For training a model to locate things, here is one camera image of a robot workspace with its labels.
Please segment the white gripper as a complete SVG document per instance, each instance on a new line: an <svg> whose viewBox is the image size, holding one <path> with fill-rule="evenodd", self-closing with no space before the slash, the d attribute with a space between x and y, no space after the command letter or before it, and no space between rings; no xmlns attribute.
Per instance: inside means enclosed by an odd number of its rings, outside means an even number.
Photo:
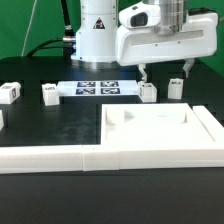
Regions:
<svg viewBox="0 0 224 224"><path fill-rule="evenodd" d="M116 36L117 62L138 65L147 82L147 63L186 59L185 78L197 57L217 50L218 14L190 15L183 3L137 3L119 13Z"/></svg>

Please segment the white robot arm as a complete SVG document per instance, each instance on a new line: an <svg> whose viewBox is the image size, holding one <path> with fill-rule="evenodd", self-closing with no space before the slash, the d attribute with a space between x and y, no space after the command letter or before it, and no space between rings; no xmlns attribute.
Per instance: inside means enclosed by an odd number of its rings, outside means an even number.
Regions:
<svg viewBox="0 0 224 224"><path fill-rule="evenodd" d="M118 0L80 0L81 26L71 59L91 68L183 60L188 72L198 57L217 50L218 13L190 10L188 0L140 0L120 11Z"/></svg>

